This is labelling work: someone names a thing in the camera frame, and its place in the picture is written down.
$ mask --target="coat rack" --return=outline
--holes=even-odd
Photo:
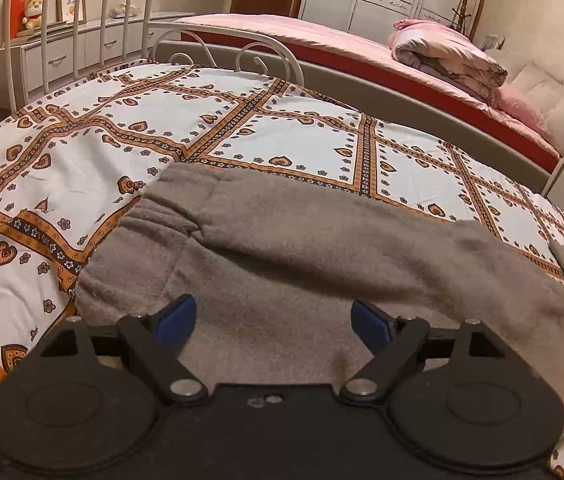
[[[452,19],[450,28],[457,30],[457,32],[461,32],[464,36],[466,36],[466,18],[470,18],[472,16],[472,14],[466,14],[466,7],[468,6],[469,1],[471,0],[460,0],[460,4],[457,6],[460,10],[455,8],[452,9],[452,12],[454,12],[454,18]]]

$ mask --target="white railing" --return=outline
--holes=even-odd
[[[42,58],[42,85],[44,93],[48,94],[50,91],[50,82],[48,76],[48,13],[49,5],[47,4],[49,0],[44,0],[44,6],[42,11],[42,26],[41,26],[41,58]],[[78,36],[80,31],[80,9],[83,6],[82,0],[75,0],[75,14],[73,19],[73,79],[79,79],[78,65]],[[142,27],[142,57],[146,58],[149,54],[149,29],[150,28],[163,28],[165,32],[156,41],[155,45],[151,50],[150,59],[155,60],[155,53],[160,41],[165,40],[170,34],[175,32],[187,33],[193,37],[198,43],[203,47],[203,50],[207,56],[207,60],[211,66],[217,66],[215,59],[209,51],[203,40],[196,34],[196,32],[211,33],[211,34],[222,34],[224,36],[235,36],[239,38],[246,38],[251,40],[247,46],[243,47],[236,55],[235,60],[235,70],[236,72],[241,72],[241,58],[243,54],[255,46],[264,46],[273,50],[284,63],[284,69],[286,72],[286,79],[303,85],[304,77],[302,69],[293,55],[293,53],[286,48],[282,43],[268,36],[262,34],[254,34],[252,32],[245,32],[239,30],[233,30],[229,28],[220,27],[208,27],[203,25],[187,25],[184,23],[176,22],[152,22],[151,21],[151,8],[153,6],[153,0],[145,1],[144,17],[143,17],[143,27]],[[100,68],[105,67],[105,41],[106,41],[106,28],[107,28],[107,7],[108,0],[102,0],[102,16],[100,25]],[[130,22],[130,10],[131,10],[131,0],[126,0],[126,12],[124,13],[124,28],[123,28],[123,47],[122,47],[122,59],[126,60],[129,56],[128,52],[128,41],[129,41],[129,22]],[[9,106],[11,111],[15,112],[17,110],[16,98],[15,98],[15,87],[13,81],[13,68],[12,68],[12,56],[11,56],[11,0],[4,0],[4,60],[6,69],[6,81],[9,93]],[[175,54],[171,57],[172,62],[178,57],[183,57],[187,62],[193,63],[193,60],[187,56],[187,54]],[[260,68],[262,73],[268,74],[268,67],[262,61],[259,56],[254,57],[255,64]]]

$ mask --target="beige pillow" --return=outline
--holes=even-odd
[[[526,65],[511,85],[542,112],[548,126],[546,140],[564,156],[564,86],[533,63]]]

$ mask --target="gray blanket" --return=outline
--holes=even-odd
[[[477,222],[256,171],[174,164],[95,250],[76,289],[92,323],[188,292],[181,354],[204,383],[330,382],[370,358],[354,298],[455,328],[488,323],[564,400],[564,285]]]

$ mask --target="stuffed toy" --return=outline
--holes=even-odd
[[[42,26],[42,5],[43,0],[25,0],[24,18],[22,23],[28,30]]]

